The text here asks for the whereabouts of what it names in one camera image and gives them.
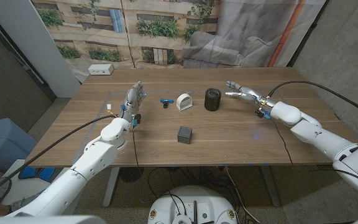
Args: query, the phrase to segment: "wooden table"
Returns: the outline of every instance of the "wooden table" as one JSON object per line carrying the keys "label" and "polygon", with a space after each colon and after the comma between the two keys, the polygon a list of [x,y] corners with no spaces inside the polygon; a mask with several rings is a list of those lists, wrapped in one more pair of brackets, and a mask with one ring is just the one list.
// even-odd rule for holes
{"label": "wooden table", "polygon": [[[140,107],[141,124],[135,128],[140,166],[288,165],[290,160],[273,123],[255,115],[255,104],[224,96],[225,84],[232,80],[267,95],[282,82],[301,79],[293,68],[115,70],[112,75],[89,76],[27,159],[80,125],[108,115],[106,103],[112,104],[112,110],[119,113],[127,90],[140,80],[148,93]],[[219,88],[223,93],[215,112],[204,108],[208,88]],[[184,92],[193,97],[193,107],[179,112],[176,99]],[[175,103],[163,109],[160,98],[173,99]],[[298,107],[320,121],[328,131],[357,142],[309,85],[285,85],[275,92],[273,99]],[[109,122],[111,119],[104,119],[78,131],[32,166],[70,167],[82,153],[83,146],[99,136]],[[276,123],[295,164],[332,163],[313,146],[299,141],[289,127]],[[193,128],[190,145],[178,143],[180,126]],[[127,139],[127,147],[112,166],[136,166],[132,135]]]}

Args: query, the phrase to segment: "orange pole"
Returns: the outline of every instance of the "orange pole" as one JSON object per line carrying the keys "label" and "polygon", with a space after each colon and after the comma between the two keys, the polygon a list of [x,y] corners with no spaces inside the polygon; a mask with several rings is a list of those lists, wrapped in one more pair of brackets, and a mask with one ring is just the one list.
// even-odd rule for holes
{"label": "orange pole", "polygon": [[296,20],[298,20],[298,17],[301,14],[301,11],[303,9],[303,6],[305,5],[305,2],[306,2],[306,0],[299,0],[298,4],[296,5],[296,8],[293,11],[293,14],[291,16],[291,19],[288,22],[287,28],[285,28],[285,31],[284,31],[283,35],[281,36],[281,39],[276,47],[276,50],[274,51],[272,58],[270,59],[268,65],[267,65],[268,67],[274,66],[274,63],[276,62],[276,59],[281,52],[281,49],[283,49],[285,41],[287,41],[288,36],[290,35],[291,30],[296,23]]}

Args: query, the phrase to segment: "blue connector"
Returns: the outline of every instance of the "blue connector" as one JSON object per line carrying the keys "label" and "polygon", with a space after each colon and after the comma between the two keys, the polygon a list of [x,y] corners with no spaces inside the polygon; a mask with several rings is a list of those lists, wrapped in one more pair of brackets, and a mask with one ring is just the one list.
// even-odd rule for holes
{"label": "blue connector", "polygon": [[166,99],[160,99],[160,102],[167,102],[167,103],[173,103],[173,100],[166,100]]}

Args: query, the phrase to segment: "blue chair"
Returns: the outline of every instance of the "blue chair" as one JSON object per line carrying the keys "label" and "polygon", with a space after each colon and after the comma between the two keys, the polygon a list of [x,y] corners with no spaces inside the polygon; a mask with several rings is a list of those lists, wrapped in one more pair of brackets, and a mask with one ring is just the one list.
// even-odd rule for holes
{"label": "blue chair", "polygon": [[9,118],[0,119],[0,172],[5,173],[16,159],[25,159],[36,144]]}

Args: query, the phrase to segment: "gray wall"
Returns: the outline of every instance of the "gray wall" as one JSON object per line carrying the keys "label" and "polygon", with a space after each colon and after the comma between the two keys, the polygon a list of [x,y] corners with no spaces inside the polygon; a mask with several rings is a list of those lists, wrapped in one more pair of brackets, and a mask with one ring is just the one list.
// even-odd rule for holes
{"label": "gray wall", "polygon": [[[294,68],[306,80],[358,103],[358,1],[330,0]],[[358,137],[358,109],[324,90],[316,91]]]}

